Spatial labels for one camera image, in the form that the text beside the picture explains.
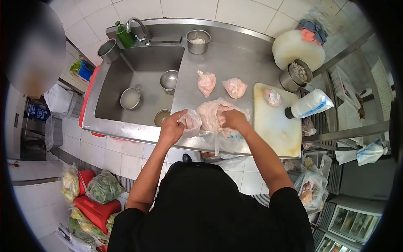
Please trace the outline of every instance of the hand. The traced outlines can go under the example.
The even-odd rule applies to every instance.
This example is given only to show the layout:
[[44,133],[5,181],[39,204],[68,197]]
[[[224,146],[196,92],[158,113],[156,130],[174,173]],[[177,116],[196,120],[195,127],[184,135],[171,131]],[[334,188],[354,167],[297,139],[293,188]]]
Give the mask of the hand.
[[183,135],[183,129],[185,128],[183,123],[178,124],[178,120],[186,114],[186,112],[187,109],[173,113],[162,122],[158,143],[171,147],[178,142],[179,138]]
[[225,123],[222,125],[223,128],[235,129],[240,132],[241,128],[250,125],[246,120],[244,113],[238,110],[233,109],[224,111],[222,115],[225,116]]

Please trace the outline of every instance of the person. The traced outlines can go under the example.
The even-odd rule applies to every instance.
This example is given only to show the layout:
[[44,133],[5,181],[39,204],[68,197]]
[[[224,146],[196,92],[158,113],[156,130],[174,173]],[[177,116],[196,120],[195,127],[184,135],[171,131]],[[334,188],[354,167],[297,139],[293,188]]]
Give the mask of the person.
[[245,138],[269,188],[269,207],[240,193],[218,165],[187,157],[171,165],[150,210],[165,156],[183,134],[184,125],[177,121],[186,112],[162,123],[126,209],[115,218],[108,252],[314,251],[306,210],[280,159],[237,110],[223,113],[223,128],[238,130]]

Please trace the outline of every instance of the stainless steel countertop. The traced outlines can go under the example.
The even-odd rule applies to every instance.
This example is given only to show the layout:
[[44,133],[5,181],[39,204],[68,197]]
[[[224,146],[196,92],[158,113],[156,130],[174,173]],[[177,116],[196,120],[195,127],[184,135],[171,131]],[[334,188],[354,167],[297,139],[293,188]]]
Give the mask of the stainless steel countertop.
[[[248,31],[249,35],[250,33],[256,33],[247,29],[245,30]],[[272,38],[267,36],[266,41],[272,41]],[[261,53],[257,54],[247,49],[218,42],[210,42],[208,50],[204,54],[190,53],[187,50],[186,39],[182,39],[181,46],[185,47],[185,53],[183,54],[179,69],[171,113],[185,108],[196,110],[203,102],[222,97],[241,109],[248,109],[250,122],[252,123],[252,93],[255,82],[257,81],[282,88],[278,80],[281,70],[276,66],[272,56],[266,56]],[[83,129],[112,137],[155,144],[160,134],[160,127],[100,119],[94,116],[102,84],[110,65],[111,64],[106,62],[100,65],[88,98],[83,120]],[[199,75],[196,73],[197,70],[214,73],[216,75],[216,86],[208,98],[204,97],[197,86],[199,78]],[[241,80],[248,85],[245,94],[239,99],[231,98],[222,86],[222,81],[234,77],[241,78]],[[191,139],[181,138],[174,147],[214,152],[214,145],[207,144],[202,137],[193,137]],[[220,153],[229,154],[225,151],[220,151]],[[251,156],[246,142],[232,154]]]

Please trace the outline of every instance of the pink rag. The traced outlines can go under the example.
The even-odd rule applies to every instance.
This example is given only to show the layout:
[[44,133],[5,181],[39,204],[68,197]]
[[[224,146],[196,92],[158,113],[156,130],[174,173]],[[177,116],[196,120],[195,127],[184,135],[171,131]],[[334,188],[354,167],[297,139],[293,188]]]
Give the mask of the pink rag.
[[316,39],[314,39],[315,33],[310,31],[310,30],[308,30],[308,29],[302,29],[301,35],[303,36],[302,41],[315,42],[320,46],[322,45],[321,43],[316,41]]

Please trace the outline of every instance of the faucet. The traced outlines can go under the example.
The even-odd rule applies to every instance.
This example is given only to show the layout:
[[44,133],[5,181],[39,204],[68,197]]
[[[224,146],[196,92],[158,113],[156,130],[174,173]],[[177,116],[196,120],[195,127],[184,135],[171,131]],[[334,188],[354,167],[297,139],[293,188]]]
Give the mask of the faucet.
[[130,31],[131,31],[131,29],[130,29],[130,23],[131,23],[132,21],[136,21],[137,23],[139,23],[141,29],[143,30],[143,36],[144,36],[143,38],[139,39],[139,37],[137,37],[137,35],[136,35],[135,37],[136,37],[140,42],[145,40],[145,44],[146,44],[146,45],[150,45],[150,44],[151,44],[151,43],[150,43],[150,39],[149,39],[149,37],[148,37],[147,31],[145,30],[145,27],[144,27],[144,25],[143,25],[143,22],[142,22],[140,19],[138,19],[137,17],[131,17],[131,18],[129,18],[129,19],[127,20],[127,23],[126,23],[126,32],[127,32],[127,33],[130,33]]

